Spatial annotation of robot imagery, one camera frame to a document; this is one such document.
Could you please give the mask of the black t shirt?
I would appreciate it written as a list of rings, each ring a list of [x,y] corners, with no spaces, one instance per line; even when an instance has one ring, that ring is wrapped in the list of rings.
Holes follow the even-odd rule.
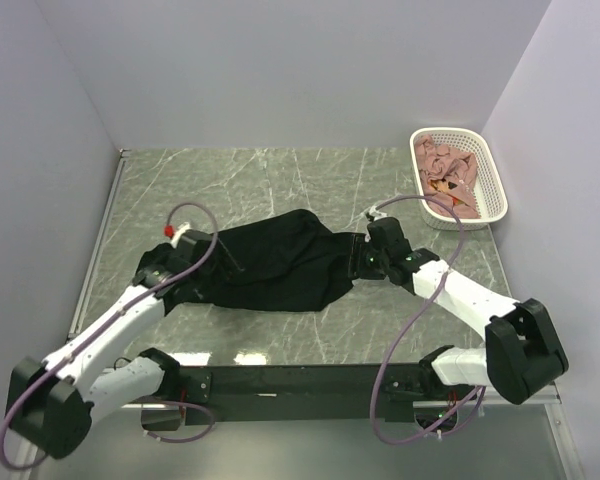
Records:
[[[269,312],[318,312],[353,287],[348,260],[353,232],[334,233],[305,209],[223,230],[221,238],[244,268],[223,273],[216,243],[189,276],[158,296],[167,312],[184,303]]]

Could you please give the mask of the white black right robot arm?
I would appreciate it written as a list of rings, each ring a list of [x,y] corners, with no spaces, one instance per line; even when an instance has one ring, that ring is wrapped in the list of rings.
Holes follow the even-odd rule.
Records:
[[[419,387],[440,399],[453,386],[492,387],[520,405],[565,374],[569,361],[547,308],[478,284],[426,248],[414,249],[394,217],[370,222],[354,237],[350,274],[383,280],[436,304],[483,341],[479,348],[443,346],[424,357]]]

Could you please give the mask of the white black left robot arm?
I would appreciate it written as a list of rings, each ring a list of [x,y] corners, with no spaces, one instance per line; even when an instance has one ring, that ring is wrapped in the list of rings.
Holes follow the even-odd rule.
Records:
[[[176,306],[207,299],[240,270],[218,234],[183,225],[145,254],[130,285],[98,320],[42,361],[27,357],[12,370],[1,430],[62,459],[95,423],[131,401],[152,397],[180,406],[193,389],[171,355],[151,347],[122,368],[106,369]]]

